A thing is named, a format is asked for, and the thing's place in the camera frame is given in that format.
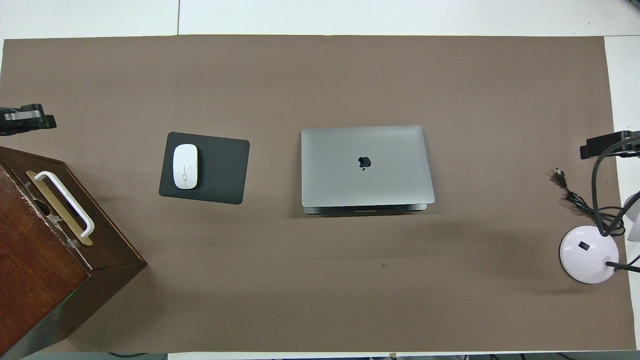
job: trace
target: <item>white lamp base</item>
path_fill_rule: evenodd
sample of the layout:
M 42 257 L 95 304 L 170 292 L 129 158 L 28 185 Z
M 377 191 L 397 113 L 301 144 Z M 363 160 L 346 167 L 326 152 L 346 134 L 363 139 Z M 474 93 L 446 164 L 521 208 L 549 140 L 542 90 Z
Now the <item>white lamp base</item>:
M 598 284 L 613 275 L 605 261 L 618 262 L 618 247 L 595 226 L 574 227 L 560 243 L 560 262 L 569 276 L 586 284 Z

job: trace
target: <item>white table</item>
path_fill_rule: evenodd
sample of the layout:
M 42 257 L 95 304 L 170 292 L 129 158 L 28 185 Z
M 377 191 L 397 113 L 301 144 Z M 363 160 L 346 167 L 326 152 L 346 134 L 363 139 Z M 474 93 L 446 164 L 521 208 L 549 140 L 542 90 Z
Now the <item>white table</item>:
M 637 101 L 640 10 L 626 0 L 493 0 L 486 3 L 473 0 L 0 0 L 0 24 L 3 40 L 187 34 L 604 36 L 614 129 L 640 129 Z M 637 180 L 640 179 L 640 159 L 617 159 L 617 162 L 620 197 L 624 201 L 640 190 Z M 640 244 L 627 242 L 626 245 L 628 260 L 640 253 Z M 628 276 L 636 343 L 640 345 L 640 274 Z M 296 353 L 286 357 L 388 354 Z M 170 359 L 283 356 L 279 353 L 187 353 L 171 354 Z

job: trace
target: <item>apple logo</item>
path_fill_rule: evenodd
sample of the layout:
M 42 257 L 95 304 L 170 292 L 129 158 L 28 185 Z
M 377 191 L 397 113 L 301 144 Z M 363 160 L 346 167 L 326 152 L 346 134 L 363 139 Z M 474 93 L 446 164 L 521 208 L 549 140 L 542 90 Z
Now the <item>apple logo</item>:
M 359 157 L 358 161 L 360 162 L 360 167 L 362 168 L 362 171 L 364 171 L 364 169 L 371 166 L 371 160 L 366 156 Z

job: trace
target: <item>black clamp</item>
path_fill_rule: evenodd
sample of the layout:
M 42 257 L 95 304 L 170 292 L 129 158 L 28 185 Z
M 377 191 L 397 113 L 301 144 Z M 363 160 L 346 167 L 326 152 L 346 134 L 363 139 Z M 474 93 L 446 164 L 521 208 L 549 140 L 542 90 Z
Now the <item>black clamp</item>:
M 0 106 L 0 136 L 54 127 L 56 120 L 53 115 L 46 115 L 40 104 L 29 104 L 20 108 Z
M 611 145 L 626 140 L 632 136 L 640 135 L 640 131 L 618 131 L 596 138 L 587 139 L 587 144 L 580 146 L 580 159 L 595 158 L 600 156 Z M 640 142 L 631 142 L 614 149 L 607 156 L 619 156 L 621 158 L 640 157 Z

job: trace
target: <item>box handle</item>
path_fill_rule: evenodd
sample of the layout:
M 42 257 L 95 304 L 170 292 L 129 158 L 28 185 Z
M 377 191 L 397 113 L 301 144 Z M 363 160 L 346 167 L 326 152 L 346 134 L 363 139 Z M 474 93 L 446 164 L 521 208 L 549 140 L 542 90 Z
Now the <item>box handle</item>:
M 56 174 L 53 174 L 50 171 L 42 171 L 42 172 L 39 172 L 37 175 L 33 176 L 33 179 L 37 181 L 42 181 L 42 179 L 44 179 L 45 177 L 48 177 L 53 183 L 53 185 L 55 185 L 58 188 L 60 193 L 62 193 L 62 195 L 66 198 L 69 204 L 71 204 L 73 209 L 78 213 L 78 215 L 82 218 L 82 220 L 86 224 L 86 229 L 81 234 L 78 235 L 78 238 L 79 238 L 78 240 L 80 240 L 80 242 L 85 245 L 93 245 L 93 242 L 91 242 L 91 240 L 88 240 L 89 235 L 95 229 L 93 220 L 91 220 L 91 218 L 86 213 L 86 211 L 82 208 L 82 206 L 78 204 L 78 201 L 76 201 L 73 195 L 71 195 L 69 190 L 67 190 L 67 187 L 60 181 L 60 179 L 58 179 Z

